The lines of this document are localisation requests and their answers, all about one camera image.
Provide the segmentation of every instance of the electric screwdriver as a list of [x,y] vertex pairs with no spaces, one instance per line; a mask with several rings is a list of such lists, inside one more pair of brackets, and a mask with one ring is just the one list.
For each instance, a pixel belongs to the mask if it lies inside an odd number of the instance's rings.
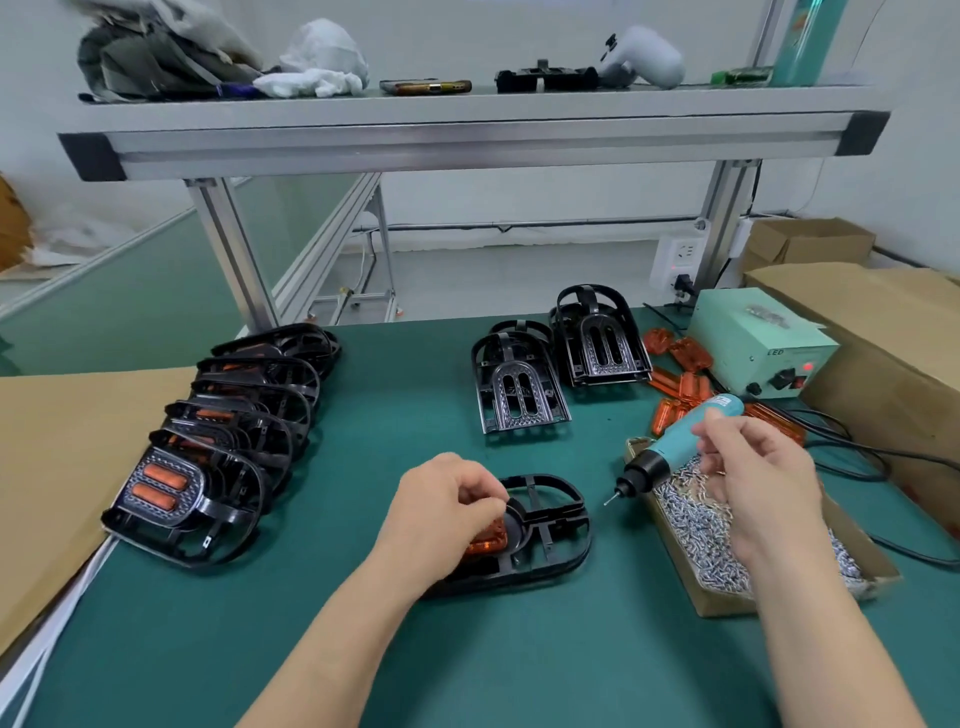
[[613,495],[607,503],[616,497],[649,493],[690,462],[697,454],[700,439],[690,429],[704,419],[710,408],[719,409],[728,417],[743,414],[743,402],[733,395],[717,395],[694,407],[669,426],[657,442],[627,464],[623,474],[616,479]]

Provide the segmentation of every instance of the teal bottle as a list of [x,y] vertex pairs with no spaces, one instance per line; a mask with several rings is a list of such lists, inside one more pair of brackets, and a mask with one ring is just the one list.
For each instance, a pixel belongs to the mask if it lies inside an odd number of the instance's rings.
[[816,85],[847,0],[797,0],[770,85]]

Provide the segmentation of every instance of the power outlet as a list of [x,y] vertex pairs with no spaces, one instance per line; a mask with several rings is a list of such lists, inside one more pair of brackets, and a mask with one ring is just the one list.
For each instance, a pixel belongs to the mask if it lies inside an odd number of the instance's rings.
[[665,235],[657,246],[654,266],[650,271],[650,284],[658,289],[673,290],[677,276],[686,273],[696,278],[700,258],[704,255],[706,236],[672,237]]

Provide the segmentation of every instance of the phone on shelf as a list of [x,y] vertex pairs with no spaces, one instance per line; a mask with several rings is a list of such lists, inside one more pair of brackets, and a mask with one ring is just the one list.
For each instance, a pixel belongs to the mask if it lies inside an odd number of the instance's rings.
[[381,81],[380,90],[391,96],[439,96],[445,93],[469,93],[470,81],[441,81],[440,79],[404,79]]

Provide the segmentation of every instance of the hand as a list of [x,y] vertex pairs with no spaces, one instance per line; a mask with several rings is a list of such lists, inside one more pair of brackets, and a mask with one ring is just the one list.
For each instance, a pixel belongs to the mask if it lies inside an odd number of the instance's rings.
[[708,493],[731,507],[731,547],[747,570],[824,556],[824,547],[833,560],[820,481],[806,450],[761,420],[713,408],[692,432],[701,438]]
[[469,543],[503,515],[507,489],[480,463],[437,455],[400,479],[371,554],[419,598],[457,568]]

